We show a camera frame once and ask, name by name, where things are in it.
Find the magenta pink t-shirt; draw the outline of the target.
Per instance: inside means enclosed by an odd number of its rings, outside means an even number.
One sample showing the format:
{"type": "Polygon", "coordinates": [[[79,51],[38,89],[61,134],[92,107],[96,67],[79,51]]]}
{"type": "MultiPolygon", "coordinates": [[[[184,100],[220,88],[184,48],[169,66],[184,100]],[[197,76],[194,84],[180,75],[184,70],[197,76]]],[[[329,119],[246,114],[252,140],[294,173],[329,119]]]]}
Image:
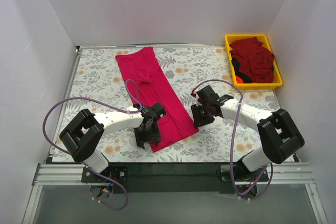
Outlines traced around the magenta pink t-shirt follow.
{"type": "Polygon", "coordinates": [[[117,55],[115,58],[123,80],[131,79],[137,84],[140,102],[147,106],[158,102],[166,111],[166,116],[159,125],[161,141],[159,144],[150,143],[153,152],[198,132],[165,77],[152,47],[145,47],[129,55],[117,55]]]}

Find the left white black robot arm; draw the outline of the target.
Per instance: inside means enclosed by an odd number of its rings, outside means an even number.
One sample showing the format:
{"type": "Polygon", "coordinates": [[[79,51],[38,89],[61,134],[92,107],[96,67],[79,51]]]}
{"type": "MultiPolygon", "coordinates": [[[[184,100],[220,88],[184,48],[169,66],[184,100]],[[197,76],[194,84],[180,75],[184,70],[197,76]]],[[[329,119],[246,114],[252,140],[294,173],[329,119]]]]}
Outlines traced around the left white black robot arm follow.
{"type": "Polygon", "coordinates": [[[166,116],[160,103],[153,106],[135,104],[125,112],[92,113],[81,110],[62,130],[60,140],[72,159],[93,169],[93,175],[100,182],[111,178],[112,170],[107,158],[98,150],[101,138],[110,133],[133,129],[137,147],[145,143],[158,145],[161,141],[158,121],[166,116]]]}

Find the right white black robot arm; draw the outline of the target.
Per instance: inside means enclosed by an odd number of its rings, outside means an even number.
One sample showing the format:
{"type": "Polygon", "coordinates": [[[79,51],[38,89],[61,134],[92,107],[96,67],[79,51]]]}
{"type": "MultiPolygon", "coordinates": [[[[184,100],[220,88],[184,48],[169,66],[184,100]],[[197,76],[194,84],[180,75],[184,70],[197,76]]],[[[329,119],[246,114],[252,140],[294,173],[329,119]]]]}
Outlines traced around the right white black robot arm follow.
{"type": "Polygon", "coordinates": [[[193,91],[196,104],[191,106],[194,126],[199,128],[214,122],[215,117],[237,120],[238,123],[259,133],[261,147],[240,158],[233,165],[233,174],[242,180],[251,180],[257,170],[270,163],[282,164],[305,141],[290,114],[279,109],[275,112],[243,105],[231,95],[219,96],[207,85],[193,91]]]}

